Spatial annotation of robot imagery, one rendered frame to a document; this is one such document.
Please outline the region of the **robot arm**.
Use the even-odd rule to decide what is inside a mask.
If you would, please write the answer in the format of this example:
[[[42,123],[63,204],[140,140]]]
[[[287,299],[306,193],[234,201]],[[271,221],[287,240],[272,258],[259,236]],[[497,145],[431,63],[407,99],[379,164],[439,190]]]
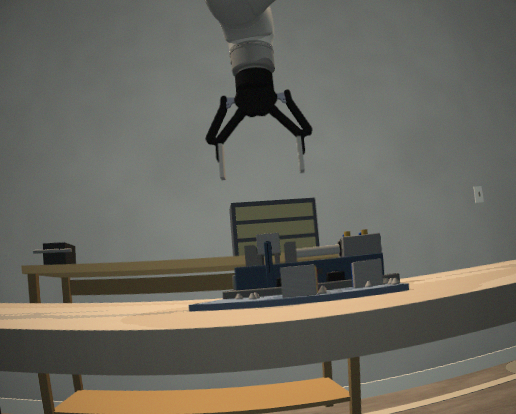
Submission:
[[[275,71],[274,25],[269,7],[274,1],[205,0],[212,15],[220,21],[230,49],[233,76],[247,68]]]

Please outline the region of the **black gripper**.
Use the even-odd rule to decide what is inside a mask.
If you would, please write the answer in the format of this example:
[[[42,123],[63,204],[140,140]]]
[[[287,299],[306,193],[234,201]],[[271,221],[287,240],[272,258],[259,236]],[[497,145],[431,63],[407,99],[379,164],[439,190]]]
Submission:
[[[235,76],[235,83],[236,96],[233,98],[221,96],[220,107],[205,138],[209,145],[216,146],[216,159],[219,162],[221,180],[226,180],[223,146],[225,141],[245,116],[265,116],[268,113],[276,118],[294,136],[297,136],[300,173],[304,173],[304,137],[312,134],[312,127],[292,100],[290,91],[285,90],[282,93],[276,94],[272,72],[265,68],[256,67],[241,70]],[[302,127],[302,130],[275,106],[278,99],[282,103],[286,103],[288,109]],[[238,109],[216,138],[227,109],[232,104],[235,104]]]

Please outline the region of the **tan block with yellow end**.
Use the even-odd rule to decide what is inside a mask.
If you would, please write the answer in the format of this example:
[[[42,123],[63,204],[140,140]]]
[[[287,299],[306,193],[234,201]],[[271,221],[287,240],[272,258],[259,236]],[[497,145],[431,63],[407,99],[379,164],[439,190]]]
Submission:
[[[317,295],[315,270],[314,264],[280,268],[282,298]]]

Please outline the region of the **tan block with blue end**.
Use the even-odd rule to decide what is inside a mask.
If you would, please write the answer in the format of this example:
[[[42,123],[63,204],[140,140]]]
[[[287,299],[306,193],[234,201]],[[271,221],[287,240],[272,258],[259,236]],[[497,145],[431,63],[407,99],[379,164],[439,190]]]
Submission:
[[[353,288],[365,287],[367,281],[373,286],[383,285],[381,259],[353,262],[351,271]]]

